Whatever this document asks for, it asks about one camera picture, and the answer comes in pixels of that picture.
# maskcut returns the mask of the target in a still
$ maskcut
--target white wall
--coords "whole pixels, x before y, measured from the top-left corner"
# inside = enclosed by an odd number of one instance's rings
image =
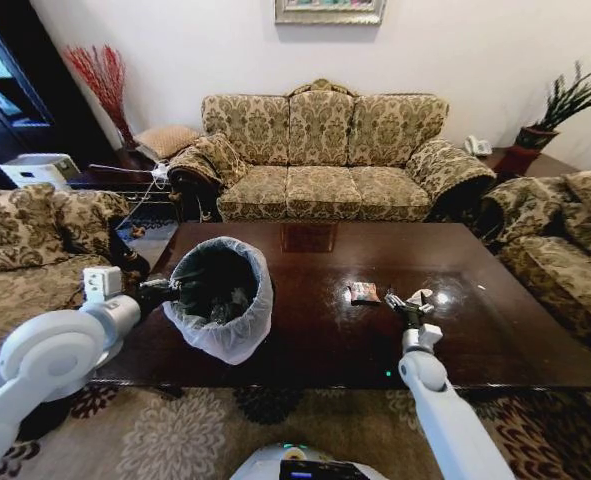
[[[575,59],[591,67],[591,0],[388,0],[379,28],[276,26],[274,0],[32,3],[58,48],[122,52],[135,132],[199,127],[207,94],[281,94],[325,77],[361,93],[436,93],[451,103],[446,138],[505,146],[542,114],[548,82]],[[591,110],[560,130],[547,152],[591,168]]]

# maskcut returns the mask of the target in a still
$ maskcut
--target floral upholstered sofa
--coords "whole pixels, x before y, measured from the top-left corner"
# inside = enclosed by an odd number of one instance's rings
[[[48,184],[0,190],[0,345],[40,313],[79,306],[83,268],[112,263],[132,270],[136,254],[111,229],[128,211],[109,192]],[[137,276],[148,274],[145,260],[134,263]]]
[[[511,180],[486,194],[482,204],[482,221],[497,226],[486,242],[591,349],[591,172]]]
[[[178,191],[211,183],[217,206],[202,204],[226,221],[422,221],[495,178],[435,139],[447,113],[434,95],[360,96],[326,80],[286,96],[209,96],[209,136],[171,159],[169,175]]]

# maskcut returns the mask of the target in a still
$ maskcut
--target vase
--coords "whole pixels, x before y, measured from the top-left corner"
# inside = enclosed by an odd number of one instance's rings
[[[502,176],[524,175],[531,163],[559,132],[537,130],[533,127],[522,127],[515,139],[515,144],[506,150],[506,154],[494,168],[495,173]]]
[[[137,142],[133,138],[131,129],[128,126],[128,123],[126,123],[124,116],[113,115],[111,116],[111,120],[119,132],[122,147],[127,151],[135,150],[137,148]]]

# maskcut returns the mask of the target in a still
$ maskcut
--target painting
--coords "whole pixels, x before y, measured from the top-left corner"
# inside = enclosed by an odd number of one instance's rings
[[[380,25],[386,0],[275,0],[275,23]]]

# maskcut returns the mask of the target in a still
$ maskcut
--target coffee table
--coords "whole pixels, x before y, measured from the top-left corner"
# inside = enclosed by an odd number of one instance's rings
[[[378,388],[396,372],[402,325],[385,304],[351,306],[347,285],[402,298],[435,293],[426,321],[459,388],[591,389],[591,354],[460,224],[182,224],[154,269],[170,275],[197,243],[228,235],[259,248],[275,287],[272,328],[230,366],[188,346],[161,309],[126,338],[96,382],[166,387]]]

